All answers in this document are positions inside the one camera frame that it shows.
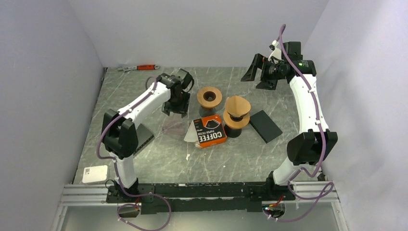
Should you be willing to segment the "clear plastic filter bag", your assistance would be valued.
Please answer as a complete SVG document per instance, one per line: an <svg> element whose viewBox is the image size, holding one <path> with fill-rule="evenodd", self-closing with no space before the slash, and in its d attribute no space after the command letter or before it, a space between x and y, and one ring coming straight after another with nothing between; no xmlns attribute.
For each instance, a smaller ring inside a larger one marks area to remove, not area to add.
<svg viewBox="0 0 408 231"><path fill-rule="evenodd" d="M184 137L188 126L188 121L182 118L181 115L173 114L165 120L161 131L166 135Z"/></svg>

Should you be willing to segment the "white paper coffee filter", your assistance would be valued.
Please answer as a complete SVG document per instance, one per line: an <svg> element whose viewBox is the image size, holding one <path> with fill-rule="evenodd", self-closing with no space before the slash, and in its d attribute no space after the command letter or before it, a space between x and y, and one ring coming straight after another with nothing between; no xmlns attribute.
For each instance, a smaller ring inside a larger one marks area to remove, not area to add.
<svg viewBox="0 0 408 231"><path fill-rule="evenodd" d="M187 133L184 137L185 142L197 142L198 136L193 122L190 123Z"/></svg>

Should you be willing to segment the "brown paper coffee filter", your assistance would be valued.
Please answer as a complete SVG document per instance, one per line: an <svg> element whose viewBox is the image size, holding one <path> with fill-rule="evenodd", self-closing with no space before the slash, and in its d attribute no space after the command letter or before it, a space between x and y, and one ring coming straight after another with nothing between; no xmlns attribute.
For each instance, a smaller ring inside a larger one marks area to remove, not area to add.
<svg viewBox="0 0 408 231"><path fill-rule="evenodd" d="M251 105L245 98L234 95L227 98L225 110L233 117L243 117L249 113Z"/></svg>

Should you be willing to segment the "blue ribbed glass dripper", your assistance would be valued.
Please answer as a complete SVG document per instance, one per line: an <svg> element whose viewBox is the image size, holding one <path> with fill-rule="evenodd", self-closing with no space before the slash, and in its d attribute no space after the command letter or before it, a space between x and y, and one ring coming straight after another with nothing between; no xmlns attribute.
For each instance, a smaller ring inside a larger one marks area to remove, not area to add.
<svg viewBox="0 0 408 231"><path fill-rule="evenodd" d="M243 116L232 116L232 115L230 115L231 120L235 121L235 122L242 121L244 117L245 117L245 115L243 115Z"/></svg>

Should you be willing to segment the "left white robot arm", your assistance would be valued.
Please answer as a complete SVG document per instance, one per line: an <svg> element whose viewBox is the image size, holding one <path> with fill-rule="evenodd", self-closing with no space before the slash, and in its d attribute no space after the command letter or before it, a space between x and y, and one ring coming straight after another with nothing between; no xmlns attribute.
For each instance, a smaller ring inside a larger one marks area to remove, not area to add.
<svg viewBox="0 0 408 231"><path fill-rule="evenodd" d="M119 196L126 202L138 196L138 177L133 158L154 135L142 124L159 106L166 115L186 116L190 90L194 86L192 75L180 69L176 74L160 74L138 98L118 110L108 110L103 116L102 132L97 143L97 157L111 159L115 180L122 187Z"/></svg>

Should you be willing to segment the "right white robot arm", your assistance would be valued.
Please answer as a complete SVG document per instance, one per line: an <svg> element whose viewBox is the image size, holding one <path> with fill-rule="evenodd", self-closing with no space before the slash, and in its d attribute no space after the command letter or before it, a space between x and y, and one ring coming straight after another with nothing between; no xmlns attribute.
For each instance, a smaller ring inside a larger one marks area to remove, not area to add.
<svg viewBox="0 0 408 231"><path fill-rule="evenodd" d="M301 54L301 42L283 44L277 40L270 45L271 54L265 57L257 53L242 82L254 81L257 70L261 70L256 88L275 90L278 80L286 80L293 92L299 117L299 134L287 144L287 157L272 172L273 182L265 186L266 196L276 200L283 195L283 185L292 181L300 170L315 166L318 170L338 141L336 132L329 129L325 121L316 87L317 72L312 60Z"/></svg>

